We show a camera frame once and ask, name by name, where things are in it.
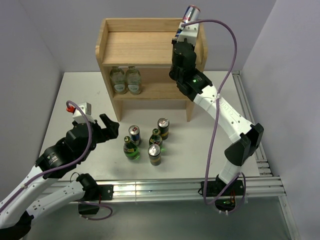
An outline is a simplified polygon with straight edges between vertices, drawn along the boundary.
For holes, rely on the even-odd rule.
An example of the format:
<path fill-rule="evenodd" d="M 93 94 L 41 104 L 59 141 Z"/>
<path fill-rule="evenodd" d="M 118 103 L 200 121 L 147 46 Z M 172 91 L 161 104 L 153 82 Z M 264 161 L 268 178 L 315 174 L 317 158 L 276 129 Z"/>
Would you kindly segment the green glass bottle front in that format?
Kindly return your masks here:
<path fill-rule="evenodd" d="M 139 148 L 129 136 L 124 137 L 123 152 L 129 160 L 135 160 L 140 156 Z"/>

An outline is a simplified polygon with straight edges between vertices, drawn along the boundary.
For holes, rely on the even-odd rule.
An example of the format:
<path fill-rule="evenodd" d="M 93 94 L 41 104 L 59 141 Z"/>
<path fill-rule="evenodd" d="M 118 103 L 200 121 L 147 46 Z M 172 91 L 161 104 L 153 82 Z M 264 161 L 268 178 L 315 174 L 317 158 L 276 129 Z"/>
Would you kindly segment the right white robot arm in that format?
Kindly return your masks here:
<path fill-rule="evenodd" d="M 214 119 L 214 127 L 221 127 L 231 141 L 224 151 L 226 162 L 214 182 L 218 192 L 213 197 L 218 200 L 232 192 L 243 164 L 260 146 L 264 128 L 244 118 L 221 96 L 221 90 L 196 68 L 196 56 L 187 40 L 173 40 L 169 76 L 179 91 L 204 109 Z"/>

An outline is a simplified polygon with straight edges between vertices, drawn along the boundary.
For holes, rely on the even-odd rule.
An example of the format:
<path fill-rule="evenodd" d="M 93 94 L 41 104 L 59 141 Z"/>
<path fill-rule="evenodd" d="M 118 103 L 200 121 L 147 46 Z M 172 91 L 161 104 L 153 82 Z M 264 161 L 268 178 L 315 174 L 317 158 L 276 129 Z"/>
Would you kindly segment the silver blue energy can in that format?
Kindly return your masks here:
<path fill-rule="evenodd" d="M 175 34 L 175 38 L 177 39 L 184 27 L 182 27 L 183 24 L 187 24 L 190 22 L 195 22 L 198 20 L 199 15 L 201 13 L 201 10 L 195 6 L 195 5 L 189 5 L 182 17 L 181 22 L 179 23 L 178 30 Z"/>

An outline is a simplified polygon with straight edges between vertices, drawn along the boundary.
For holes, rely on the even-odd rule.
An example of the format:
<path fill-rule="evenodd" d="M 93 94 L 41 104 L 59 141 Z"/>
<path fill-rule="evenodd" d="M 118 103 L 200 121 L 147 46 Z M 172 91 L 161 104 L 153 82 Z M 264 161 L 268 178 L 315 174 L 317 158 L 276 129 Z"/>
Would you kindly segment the black yellow soda can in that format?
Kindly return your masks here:
<path fill-rule="evenodd" d="M 161 164 L 161 148 L 159 145 L 151 144 L 147 152 L 148 152 L 150 163 L 153 166 L 158 166 Z"/>
<path fill-rule="evenodd" d="M 163 140 L 169 137 L 170 121 L 168 118 L 159 118 L 157 121 L 157 128 L 160 132 L 160 136 Z"/>

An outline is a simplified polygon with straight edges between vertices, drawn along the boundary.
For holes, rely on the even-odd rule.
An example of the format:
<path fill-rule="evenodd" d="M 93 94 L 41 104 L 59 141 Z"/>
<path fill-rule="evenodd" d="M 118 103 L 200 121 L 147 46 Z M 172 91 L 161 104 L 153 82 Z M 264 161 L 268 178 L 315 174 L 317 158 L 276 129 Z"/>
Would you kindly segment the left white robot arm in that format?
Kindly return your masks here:
<path fill-rule="evenodd" d="M 101 128 L 97 120 L 88 124 L 73 121 L 73 128 L 65 137 L 48 147 L 36 160 L 26 178 L 17 188 L 0 202 L 0 238 L 19 240 L 41 217 L 74 201 L 97 200 L 100 189 L 88 173 L 80 174 L 61 190 L 38 198 L 47 188 L 56 183 L 66 173 L 74 170 L 93 151 L 97 144 L 116 139 L 119 123 L 100 114 L 105 124 Z"/>

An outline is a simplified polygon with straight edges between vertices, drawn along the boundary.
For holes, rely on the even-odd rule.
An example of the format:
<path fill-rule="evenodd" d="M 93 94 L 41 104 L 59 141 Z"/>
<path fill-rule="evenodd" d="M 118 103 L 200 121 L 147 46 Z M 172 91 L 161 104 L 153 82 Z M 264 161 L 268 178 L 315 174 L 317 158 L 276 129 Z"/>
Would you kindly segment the black yellow soda can front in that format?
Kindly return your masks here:
<path fill-rule="evenodd" d="M 147 152 L 148 152 L 150 163 L 153 166 L 158 166 L 161 164 L 161 148 L 159 145 L 151 144 Z"/>

